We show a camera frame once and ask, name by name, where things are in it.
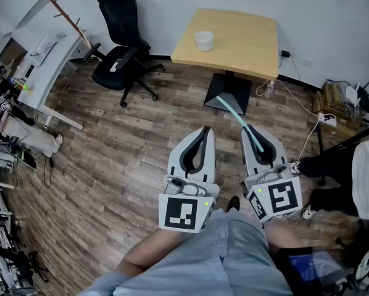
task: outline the chair backrest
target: chair backrest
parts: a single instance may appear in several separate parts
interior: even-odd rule
[[[138,31],[136,0],[98,0],[111,40],[119,45],[148,51],[150,45]]]

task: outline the table top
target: table top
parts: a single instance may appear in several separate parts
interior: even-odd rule
[[[42,65],[32,70],[26,82],[30,90],[22,90],[19,101],[34,109],[38,109],[41,104],[44,104],[59,73],[80,43],[81,36],[77,33],[70,34],[60,40],[51,49]]]
[[[210,52],[197,48],[194,34],[199,31],[214,34],[215,44]],[[198,9],[171,60],[275,80],[278,77],[276,22],[242,12]]]

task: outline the light blue shirt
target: light blue shirt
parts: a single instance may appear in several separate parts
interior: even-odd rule
[[[111,272],[79,296],[286,296],[292,292],[275,267],[257,220],[235,209],[215,211],[199,234],[136,277]]]

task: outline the chair seat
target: chair seat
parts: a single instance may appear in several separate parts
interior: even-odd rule
[[[124,54],[129,50],[128,47],[117,46],[113,48],[104,58],[93,75],[93,80],[99,85],[111,89],[111,90],[123,90],[128,83],[133,83],[139,76],[137,71],[140,67],[136,62],[131,63],[129,69],[118,69],[115,72],[111,72],[110,69],[114,63],[122,58]]]

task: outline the chair armrest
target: chair armrest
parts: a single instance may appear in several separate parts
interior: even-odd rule
[[[137,47],[131,47],[129,50],[127,50],[122,59],[120,59],[119,62],[117,63],[116,70],[122,69],[130,61],[130,59],[132,59],[135,56],[137,51],[138,51]]]
[[[97,56],[101,60],[105,58],[104,54],[101,54],[99,51],[97,51],[98,47],[101,46],[101,43],[97,43],[92,46],[92,48],[87,52],[87,54],[83,57],[83,62],[86,62],[90,59],[92,55]]]

